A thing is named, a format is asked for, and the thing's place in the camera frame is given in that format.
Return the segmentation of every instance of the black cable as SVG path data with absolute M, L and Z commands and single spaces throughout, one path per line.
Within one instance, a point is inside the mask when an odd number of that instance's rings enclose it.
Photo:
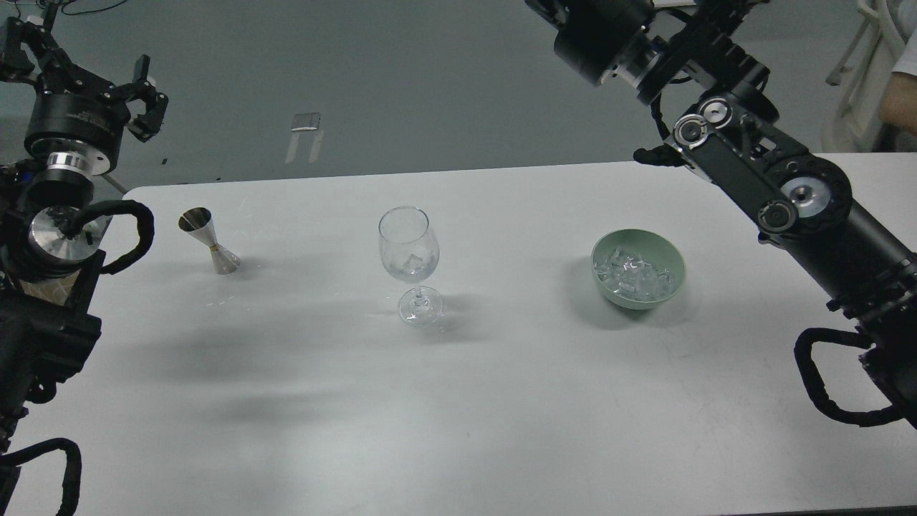
M 653 117 L 653 121 L 656 122 L 656 130 L 659 131 L 659 137 L 662 140 L 668 138 L 672 133 L 668 130 L 666 122 L 662 119 L 662 94 L 656 95 L 649 103 L 649 114 Z
M 667 15 L 671 17 L 675 17 L 679 21 L 682 21 L 684 23 L 688 23 L 689 21 L 691 21 L 691 15 L 689 15 L 688 13 L 680 9 L 676 9 L 675 7 L 660 7 L 659 9 L 656 10 L 656 12 L 657 13 L 666 13 Z
M 22 19 L 22 9 L 19 8 L 19 0 L 6 0 L 7 4 L 12 4 L 16 8 L 16 19 Z
M 862 335 L 851 331 L 809 328 L 800 335 L 793 354 L 796 355 L 796 365 L 800 369 L 802 384 L 816 409 L 835 421 L 861 427 L 879 426 L 904 418 L 904 415 L 893 405 L 869 412 L 851 412 L 838 407 L 837 403 L 834 403 L 828 396 L 822 375 L 818 372 L 818 367 L 812 359 L 812 345 L 816 342 L 840 344 L 863 350 L 869 349 L 872 345 Z
M 121 0 L 121 1 L 118 2 L 117 4 L 112 4 L 112 5 L 108 6 L 108 7 L 102 7 L 101 9 L 93 9 L 93 10 L 91 10 L 91 11 L 79 11 L 79 12 L 76 12 L 76 13 L 68 13 L 67 11 L 64 10 L 64 7 L 69 6 L 69 5 L 72 4 L 73 2 L 76 2 L 76 0 L 70 0 L 69 2 L 67 2 L 66 4 L 64 4 L 63 7 L 61 7 L 61 12 L 62 12 L 63 14 L 65 14 L 65 15 L 67 15 L 68 17 L 75 17 L 75 16 L 79 16 L 79 15 L 91 15 L 92 13 L 102 13 L 102 12 L 105 12 L 105 11 L 107 11 L 107 10 L 109 10 L 109 9 L 114 9 L 115 7 L 118 7 L 118 6 L 122 5 L 122 4 L 125 4 L 125 3 L 127 2 L 127 0 Z
M 80 501 L 80 477 L 83 472 L 83 457 L 80 447 L 70 439 L 49 439 L 43 443 L 32 444 L 12 454 L 0 456 L 0 466 L 22 466 L 26 462 L 40 457 L 54 450 L 62 450 L 67 455 L 67 465 L 63 470 L 63 494 L 61 495 L 61 508 L 57 516 L 72 516 L 76 512 L 76 505 Z
M 102 267 L 102 274 L 114 275 L 136 263 L 153 246 L 153 212 L 137 201 L 102 201 L 76 212 L 70 225 L 61 233 L 67 238 L 73 238 L 80 232 L 83 225 L 103 215 L 132 215 L 137 219 L 137 236 L 139 237 L 137 247 Z

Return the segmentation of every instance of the silver disc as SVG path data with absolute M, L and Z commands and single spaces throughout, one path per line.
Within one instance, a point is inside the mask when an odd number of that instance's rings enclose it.
M 105 228 L 98 220 L 83 226 L 73 239 L 61 233 L 64 221 L 75 212 L 69 206 L 42 209 L 29 226 L 28 243 L 50 264 L 77 264 L 92 256 L 102 243 Z
M 831 202 L 831 188 L 815 177 L 795 177 L 784 183 L 780 191 L 793 203 L 803 219 L 822 213 Z

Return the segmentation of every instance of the screw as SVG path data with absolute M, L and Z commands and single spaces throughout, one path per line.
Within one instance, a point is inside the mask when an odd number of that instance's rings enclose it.
M 681 137 L 686 141 L 697 141 L 701 139 L 701 125 L 697 122 L 689 122 L 681 126 Z
M 712 124 L 718 124 L 729 117 L 729 106 L 720 101 L 711 102 L 703 109 L 703 117 Z

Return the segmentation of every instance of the ice cube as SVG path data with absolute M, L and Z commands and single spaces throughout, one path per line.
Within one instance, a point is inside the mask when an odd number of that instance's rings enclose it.
M 424 271 L 426 268 L 426 263 L 424 259 L 420 256 L 417 256 L 413 252 L 410 256 L 407 257 L 407 260 L 404 261 L 404 264 L 401 266 L 402 271 L 409 275 L 418 275 Z

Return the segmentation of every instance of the metal jigger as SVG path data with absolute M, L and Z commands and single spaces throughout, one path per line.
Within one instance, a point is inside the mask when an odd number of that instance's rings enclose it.
M 228 275 L 242 263 L 238 256 L 216 242 L 214 218 L 207 208 L 191 208 L 178 219 L 178 227 L 210 248 L 214 270 L 219 275 Z

